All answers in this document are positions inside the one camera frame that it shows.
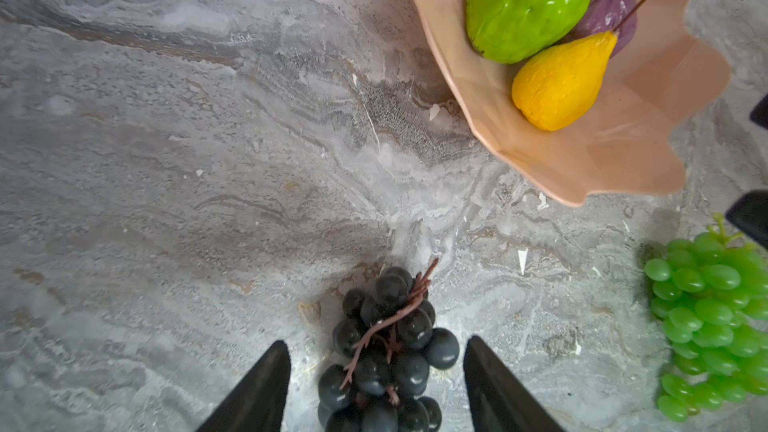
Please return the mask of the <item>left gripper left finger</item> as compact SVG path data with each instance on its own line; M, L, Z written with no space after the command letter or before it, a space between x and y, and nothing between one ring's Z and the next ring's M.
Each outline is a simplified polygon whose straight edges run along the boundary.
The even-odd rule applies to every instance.
M291 375L287 344L275 341L197 432L280 432Z

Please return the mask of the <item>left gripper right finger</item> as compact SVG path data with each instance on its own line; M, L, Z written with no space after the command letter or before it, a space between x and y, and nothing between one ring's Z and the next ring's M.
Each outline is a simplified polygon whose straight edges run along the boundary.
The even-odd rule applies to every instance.
M475 431L564 432L481 337L468 340L462 368Z

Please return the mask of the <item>green grape bunch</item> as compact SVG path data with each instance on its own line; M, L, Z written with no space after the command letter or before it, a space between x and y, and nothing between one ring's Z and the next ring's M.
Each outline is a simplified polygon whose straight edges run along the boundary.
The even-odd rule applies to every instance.
M672 352L656 404L673 422L767 393L767 261L724 215L713 220L643 264Z

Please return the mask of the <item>dark purple grape bunch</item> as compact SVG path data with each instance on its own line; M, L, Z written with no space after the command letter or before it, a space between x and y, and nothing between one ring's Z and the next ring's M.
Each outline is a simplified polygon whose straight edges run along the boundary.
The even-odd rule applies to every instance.
M317 383L320 426L325 431L438 431L443 412L426 391L433 371L453 368L458 339L436 324L429 300L438 263L412 274L393 266L371 289L343 296L331 334L341 362Z

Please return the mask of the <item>purple fake fruit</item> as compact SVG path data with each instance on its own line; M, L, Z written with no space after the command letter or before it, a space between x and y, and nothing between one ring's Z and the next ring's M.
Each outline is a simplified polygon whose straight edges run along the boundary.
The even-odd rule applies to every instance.
M611 57L619 54L634 38L638 18L627 16L635 8L637 0L591 0L587 12L578 24L560 42L567 43L596 33L612 30L620 22L618 40Z

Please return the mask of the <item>yellow fake pear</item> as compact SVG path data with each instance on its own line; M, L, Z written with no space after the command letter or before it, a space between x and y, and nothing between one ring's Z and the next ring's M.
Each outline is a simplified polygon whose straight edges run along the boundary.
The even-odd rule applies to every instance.
M558 131L592 108L624 24L543 50L518 71L511 98L530 124Z

